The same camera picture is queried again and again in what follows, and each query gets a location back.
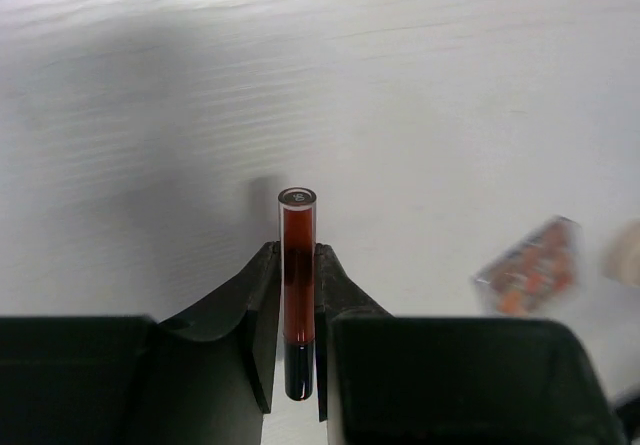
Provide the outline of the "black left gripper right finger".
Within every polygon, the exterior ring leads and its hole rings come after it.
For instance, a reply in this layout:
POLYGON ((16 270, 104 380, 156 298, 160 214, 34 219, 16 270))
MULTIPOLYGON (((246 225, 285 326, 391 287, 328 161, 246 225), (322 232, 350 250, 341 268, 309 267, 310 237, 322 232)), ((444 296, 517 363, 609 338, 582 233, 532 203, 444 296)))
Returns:
POLYGON ((395 317, 315 256, 319 416, 332 444, 624 444, 578 337, 550 320, 395 317))

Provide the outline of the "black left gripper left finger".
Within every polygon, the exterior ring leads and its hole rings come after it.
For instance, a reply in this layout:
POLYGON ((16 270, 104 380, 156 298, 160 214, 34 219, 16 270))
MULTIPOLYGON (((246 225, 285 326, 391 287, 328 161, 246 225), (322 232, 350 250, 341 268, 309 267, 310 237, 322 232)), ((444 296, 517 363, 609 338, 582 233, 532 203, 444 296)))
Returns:
POLYGON ((5 444, 257 444, 271 410, 279 247, 182 312, 5 317, 5 444))

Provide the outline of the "red lip gloss black cap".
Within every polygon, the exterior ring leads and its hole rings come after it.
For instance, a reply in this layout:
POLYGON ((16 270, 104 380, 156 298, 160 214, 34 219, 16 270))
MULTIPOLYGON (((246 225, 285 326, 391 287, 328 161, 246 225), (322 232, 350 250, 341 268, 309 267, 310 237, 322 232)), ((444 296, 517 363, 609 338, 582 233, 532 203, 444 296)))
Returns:
POLYGON ((285 393, 294 401, 308 399, 313 389, 316 201, 302 187, 278 195, 285 393))

